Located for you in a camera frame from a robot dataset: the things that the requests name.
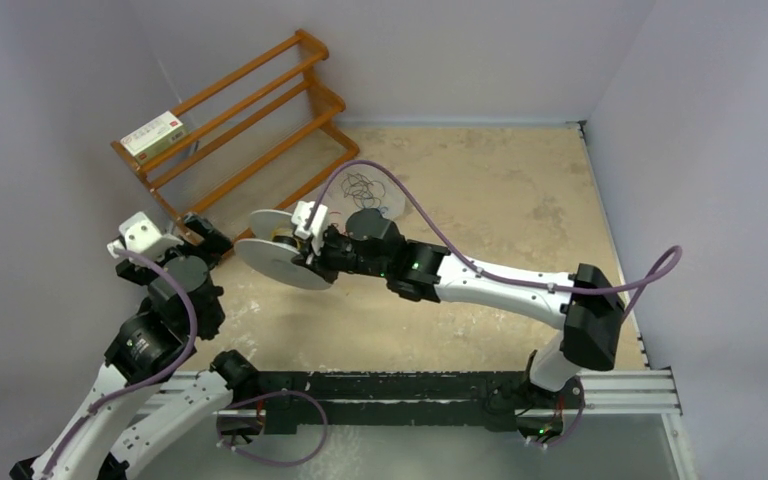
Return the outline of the grey cable spool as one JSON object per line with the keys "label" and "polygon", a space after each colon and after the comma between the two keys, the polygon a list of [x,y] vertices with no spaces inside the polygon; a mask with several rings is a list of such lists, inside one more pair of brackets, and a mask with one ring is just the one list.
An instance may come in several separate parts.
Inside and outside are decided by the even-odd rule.
{"label": "grey cable spool", "polygon": [[331,283],[293,260],[300,255],[302,242],[294,236],[295,226],[288,212],[260,209],[249,215],[251,238],[237,241],[237,257],[258,273],[277,282],[305,290],[326,290]]}

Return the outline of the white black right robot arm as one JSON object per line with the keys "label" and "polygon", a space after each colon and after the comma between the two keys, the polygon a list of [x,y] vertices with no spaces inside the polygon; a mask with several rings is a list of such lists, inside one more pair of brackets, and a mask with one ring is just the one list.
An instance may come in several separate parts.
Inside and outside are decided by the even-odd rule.
{"label": "white black right robot arm", "polygon": [[296,259],[333,283],[341,273],[382,278],[399,297],[475,304],[523,315],[555,329],[521,381],[524,399],[544,407],[582,370],[611,371],[625,304],[603,271],[581,263],[573,273],[544,273],[460,256],[449,247],[406,238],[373,209],[352,214],[343,231],[324,229]]}

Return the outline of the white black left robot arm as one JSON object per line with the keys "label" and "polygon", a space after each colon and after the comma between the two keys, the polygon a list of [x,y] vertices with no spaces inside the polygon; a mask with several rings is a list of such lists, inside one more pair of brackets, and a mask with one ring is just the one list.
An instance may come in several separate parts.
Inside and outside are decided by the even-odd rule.
{"label": "white black left robot arm", "polygon": [[225,313],[224,293],[211,271],[232,248],[206,218],[188,213],[187,230],[200,242],[162,231],[143,212],[119,227],[108,252],[118,277],[146,296],[107,347],[87,397],[55,442],[42,454],[18,461],[12,479],[134,479],[150,454],[162,448],[154,432],[180,427],[132,421],[140,408],[196,351],[211,340]]}

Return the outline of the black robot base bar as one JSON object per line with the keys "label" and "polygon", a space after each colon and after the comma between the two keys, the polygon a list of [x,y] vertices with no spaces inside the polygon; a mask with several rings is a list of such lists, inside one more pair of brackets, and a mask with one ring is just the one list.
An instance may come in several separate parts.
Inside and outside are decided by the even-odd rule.
{"label": "black robot base bar", "polygon": [[272,435],[328,423],[469,426],[554,437],[564,429],[564,409],[581,408],[584,393],[578,377],[548,392],[520,371],[267,371],[235,350],[219,353],[209,369],[230,389],[231,409],[251,411]]}

